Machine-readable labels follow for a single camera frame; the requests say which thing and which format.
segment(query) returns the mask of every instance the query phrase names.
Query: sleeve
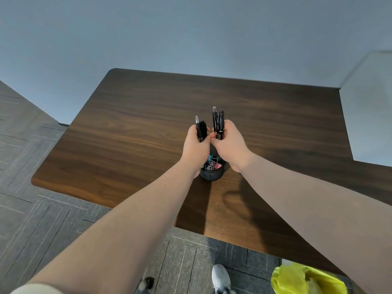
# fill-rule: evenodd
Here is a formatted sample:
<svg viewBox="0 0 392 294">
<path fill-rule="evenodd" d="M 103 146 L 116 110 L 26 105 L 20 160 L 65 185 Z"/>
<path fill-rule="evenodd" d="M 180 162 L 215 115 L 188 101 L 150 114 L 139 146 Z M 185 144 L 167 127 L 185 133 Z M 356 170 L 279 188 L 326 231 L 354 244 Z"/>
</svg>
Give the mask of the sleeve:
<svg viewBox="0 0 392 294">
<path fill-rule="evenodd" d="M 63 294 L 55 288 L 43 284 L 28 284 L 19 287 L 11 292 L 11 294 Z"/>
</svg>

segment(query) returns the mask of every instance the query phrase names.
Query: left hand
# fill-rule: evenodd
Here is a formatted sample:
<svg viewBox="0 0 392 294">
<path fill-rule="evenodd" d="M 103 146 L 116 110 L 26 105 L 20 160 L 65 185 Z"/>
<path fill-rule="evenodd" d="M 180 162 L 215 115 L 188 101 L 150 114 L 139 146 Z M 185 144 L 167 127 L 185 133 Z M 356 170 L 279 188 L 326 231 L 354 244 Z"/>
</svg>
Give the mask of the left hand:
<svg viewBox="0 0 392 294">
<path fill-rule="evenodd" d="M 190 167 L 195 171 L 195 177 L 199 175 L 200 169 L 208 159 L 210 154 L 210 143 L 210 135 L 208 135 L 203 142 L 199 142 L 196 125 L 189 128 L 180 161 L 184 162 L 186 167 Z"/>
</svg>

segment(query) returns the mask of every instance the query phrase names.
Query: wooden desk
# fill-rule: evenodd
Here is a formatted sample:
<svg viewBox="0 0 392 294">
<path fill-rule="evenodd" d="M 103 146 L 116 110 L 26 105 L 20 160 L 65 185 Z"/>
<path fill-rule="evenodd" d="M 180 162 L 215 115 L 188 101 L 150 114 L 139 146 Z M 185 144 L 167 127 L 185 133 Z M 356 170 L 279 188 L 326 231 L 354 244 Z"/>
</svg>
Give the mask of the wooden desk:
<svg viewBox="0 0 392 294">
<path fill-rule="evenodd" d="M 195 115 L 212 126 L 213 106 L 253 152 L 391 203 L 392 169 L 352 160 L 338 89 L 125 69 L 108 72 L 32 183 L 115 207 L 179 160 Z M 176 226 L 340 272 L 232 169 L 194 180 Z"/>
</svg>

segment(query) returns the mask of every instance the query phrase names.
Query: floor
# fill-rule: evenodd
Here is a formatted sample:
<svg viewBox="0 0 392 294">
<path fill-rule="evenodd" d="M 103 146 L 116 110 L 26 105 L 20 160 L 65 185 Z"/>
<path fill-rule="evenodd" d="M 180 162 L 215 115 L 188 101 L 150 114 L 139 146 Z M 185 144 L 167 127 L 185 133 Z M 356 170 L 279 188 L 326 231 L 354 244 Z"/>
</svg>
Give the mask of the floor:
<svg viewBox="0 0 392 294">
<path fill-rule="evenodd" d="M 66 128 L 0 82 L 0 294 L 27 282 L 110 210 L 32 186 Z M 211 294 L 216 263 L 238 294 L 274 293 L 270 277 L 279 258 L 175 227 L 144 274 L 155 278 L 149 293 Z"/>
</svg>

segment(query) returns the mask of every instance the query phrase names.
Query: right hand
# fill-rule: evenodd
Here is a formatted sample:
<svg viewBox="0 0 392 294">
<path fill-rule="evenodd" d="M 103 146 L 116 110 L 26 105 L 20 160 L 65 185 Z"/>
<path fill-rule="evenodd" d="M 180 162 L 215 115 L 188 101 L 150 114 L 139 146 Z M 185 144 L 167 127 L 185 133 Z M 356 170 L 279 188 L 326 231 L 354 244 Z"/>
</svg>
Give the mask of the right hand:
<svg viewBox="0 0 392 294">
<path fill-rule="evenodd" d="M 230 120 L 225 120 L 225 131 L 223 140 L 215 138 L 215 132 L 211 133 L 211 143 L 218 151 L 219 156 L 228 162 L 236 172 L 241 170 L 251 162 L 252 152 L 247 148 L 244 138 Z"/>
</svg>

